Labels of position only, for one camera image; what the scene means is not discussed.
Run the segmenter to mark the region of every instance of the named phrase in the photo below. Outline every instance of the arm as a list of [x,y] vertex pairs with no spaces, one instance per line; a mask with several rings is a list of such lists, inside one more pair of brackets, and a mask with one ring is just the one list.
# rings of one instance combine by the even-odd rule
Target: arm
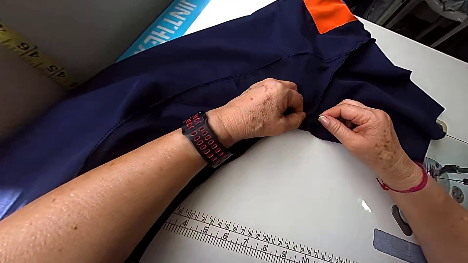
[[[207,115],[229,147],[297,128],[302,111],[294,83],[267,79]],[[0,262],[123,262],[205,165],[180,129],[149,142],[0,221]]]
[[[319,121],[389,187],[407,190],[420,184],[423,171],[403,151],[385,112],[344,100],[323,112]],[[403,211],[428,262],[466,261],[468,211],[432,178],[417,192],[389,193]]]

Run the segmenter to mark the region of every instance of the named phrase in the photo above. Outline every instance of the bracelet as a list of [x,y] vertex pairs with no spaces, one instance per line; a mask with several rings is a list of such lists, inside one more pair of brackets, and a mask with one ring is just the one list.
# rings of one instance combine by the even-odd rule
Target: bracelet
[[231,157],[232,153],[218,140],[207,121],[206,113],[201,111],[183,122],[182,133],[187,136],[203,159],[216,168]]
[[419,190],[421,190],[422,188],[424,188],[426,185],[427,185],[427,181],[428,181],[428,175],[427,175],[427,172],[426,170],[424,169],[424,166],[418,162],[415,162],[423,171],[423,180],[415,187],[411,187],[410,189],[408,190],[403,190],[403,191],[400,191],[400,190],[395,190],[393,188],[390,188],[388,185],[386,185],[383,181],[380,182],[378,178],[377,181],[379,182],[380,184],[380,187],[382,187],[382,189],[384,191],[388,191],[388,190],[392,190],[393,192],[398,192],[398,193],[413,193],[413,192],[417,192]]

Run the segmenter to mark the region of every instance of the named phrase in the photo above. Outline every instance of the hand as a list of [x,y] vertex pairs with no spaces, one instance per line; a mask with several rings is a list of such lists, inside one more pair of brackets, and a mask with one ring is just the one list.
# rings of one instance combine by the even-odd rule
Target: hand
[[[287,108],[294,112],[284,116]],[[296,84],[275,79],[255,83],[207,115],[210,126],[226,147],[242,139],[279,135],[299,127],[306,117]]]
[[384,111],[344,100],[324,111],[319,121],[391,188],[407,190],[421,182],[421,168],[402,149],[392,120]]

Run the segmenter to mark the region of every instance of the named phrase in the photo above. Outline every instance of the right hand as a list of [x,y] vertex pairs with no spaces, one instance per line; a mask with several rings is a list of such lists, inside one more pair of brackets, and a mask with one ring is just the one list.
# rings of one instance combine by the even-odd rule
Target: right hand
[[320,123],[389,187],[407,190],[421,182],[421,168],[402,149],[384,111],[344,100],[320,115]]

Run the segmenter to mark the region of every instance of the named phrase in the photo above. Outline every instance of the fingernail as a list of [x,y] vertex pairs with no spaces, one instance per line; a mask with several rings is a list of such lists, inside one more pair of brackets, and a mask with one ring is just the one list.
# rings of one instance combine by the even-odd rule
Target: fingernail
[[319,117],[319,122],[325,127],[327,127],[328,124],[330,124],[330,120],[325,116],[320,116]]

